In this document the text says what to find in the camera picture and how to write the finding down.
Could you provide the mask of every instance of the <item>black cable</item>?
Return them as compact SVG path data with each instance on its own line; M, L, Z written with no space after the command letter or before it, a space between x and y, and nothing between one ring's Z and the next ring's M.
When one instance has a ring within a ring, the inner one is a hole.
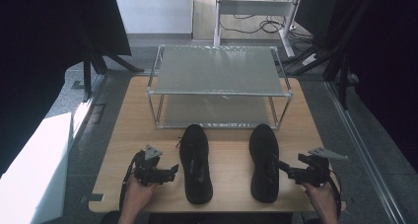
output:
M290 37L294 39L305 39L305 40L310 40L310 41L314 41L315 39L314 36L299 34L299 33L292 32L292 31L290 31Z
M294 41L294 42L292 43L292 46L293 46L293 48L294 48L295 50L297 50L298 52L304 52L304 51L305 51L304 49L300 49L300 48L298 48L298 47L297 47L297 45L298 45L298 44L300 44L300 43L307 44L307 43L309 43L309 42L306 42L306 41L304 41L304 40L301 40L301 41Z
M290 32L288 34L290 39L294 39L294 40L300 40L300 41L304 41L306 43L314 43L314 38L310 38L310 37L299 37L297 35L294 35L292 32Z
M342 182L341 182L341 179L339 178L338 174L336 174L334 171L329 170L329 172L331 172L332 174L335 175L335 178L337 179L337 182L338 182L338 186L340 187L339 194L341 195L341 193L342 193Z
M329 170L329 172L333 173L335 175L335 177L337 178L337 182L338 185L340 186L340 190L338 190L337 186L335 185L334 180L331 177L328 177L328 182L332 187L332 190L334 191L334 199L335 199L335 203L337 205L337 218L339 218L340 214L341 214L341 181L339 180L339 177L336 173L334 173L333 171Z
M224 29L225 31L233 31L233 32L238 32L238 33L242 33L242 34L254 34L254 33L256 33L256 32L258 32L262 29L262 28L259 28L257 30L252 31L252 32L246 32L246 31L241 31L241 30L236 30L236 29L227 29L222 25L222 23L220 23L220 25L221 25L221 28Z
M303 51L300 55L298 55L295 58L291 58L289 60L282 60L283 67L285 68L285 72L289 72L295 64L303 59L308 58L310 55L312 55L314 52L317 52L319 48L316 45L312 45L307 50Z
M262 21L261 23L260 23L260 26L262 27L262 29L266 32L266 33L268 33L268 34L275 34L275 33L278 33L279 32L279 30L281 30L283 27L284 27L284 25L282 25L281 23L279 23L279 22L276 22L276 21L273 21L273 20L269 20L268 18L272 18L271 16L267 16L267 18L266 18L266 20L265 21ZM275 30L274 31L268 31L265 27L266 26L271 26L271 27L273 27Z
M133 168L133 164L135 163L135 159L137 155L138 154L135 154L135 156L133 156L132 161L128 166L128 169L126 170L126 175L123 178L122 188L120 189L120 197L119 197L119 211L122 211L122 208L123 208L123 200L125 199L126 185L128 183L129 177L132 175L132 168Z
M249 18L252 18L252 17L254 17L255 15L248 15L248 16L245 16L245 17L237 17L237 15L233 15L234 16L234 18L236 18L236 19L239 19L239 20L244 20L244 19L249 19Z

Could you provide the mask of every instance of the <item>glass shelf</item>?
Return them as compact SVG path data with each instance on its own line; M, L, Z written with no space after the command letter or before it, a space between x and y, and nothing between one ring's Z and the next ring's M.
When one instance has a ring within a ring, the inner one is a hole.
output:
M160 45L146 93L158 127L278 128L292 99L283 72L276 47Z

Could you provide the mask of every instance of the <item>metal leg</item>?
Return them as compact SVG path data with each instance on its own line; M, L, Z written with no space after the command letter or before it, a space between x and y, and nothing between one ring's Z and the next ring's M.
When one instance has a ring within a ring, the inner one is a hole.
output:
M347 110L346 95L347 95L347 84L348 84L348 63L345 55L342 58L342 66L340 72L340 83L338 89L338 99L344 110Z
M215 22L215 34L213 36L213 45L221 44L221 1L216 0L216 22Z
M83 102L86 103L92 95L92 72L90 69L90 53L85 50L83 73L84 73L84 98Z
M292 46L287 39L287 35L289 33L290 27L292 26L293 19L295 18L296 8L298 7L299 0L293 0L292 6L290 8L289 14L286 17L286 24L283 30L279 31L280 39L282 39L283 46L285 47L286 53L289 58L295 57L295 52L292 49Z
M305 72L310 71L311 69L319 66L321 63L324 63L325 61L329 60L330 58L332 58L335 54L336 49L330 51L329 53L321 56L320 58L316 59L315 61L305 65L304 67L296 70L295 72L289 72L289 75L302 75Z
M102 54L107 55L109 58L114 60L116 63L120 64L122 67L124 67L124 68L126 68L126 69L128 69L132 72L144 72L145 71L142 68L137 68L137 67L133 66L132 64L125 61L124 59L120 58L119 56L108 52L107 50L105 50L100 45L97 45L97 48L102 52Z

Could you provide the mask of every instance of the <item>glass panel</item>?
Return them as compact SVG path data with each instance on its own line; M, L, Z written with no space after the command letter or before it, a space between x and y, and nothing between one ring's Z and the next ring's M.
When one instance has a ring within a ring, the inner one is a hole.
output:
M261 97L175 95L166 96L166 100L164 126L253 127L270 123L269 105Z
M283 95L270 47L165 46L163 59L156 94Z

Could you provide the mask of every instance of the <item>white wall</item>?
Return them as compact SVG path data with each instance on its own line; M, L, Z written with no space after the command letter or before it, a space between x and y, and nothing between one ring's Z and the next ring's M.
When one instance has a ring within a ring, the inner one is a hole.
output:
M191 34L192 0L116 0L127 34Z
M62 216L71 113L46 118L0 180L0 223Z

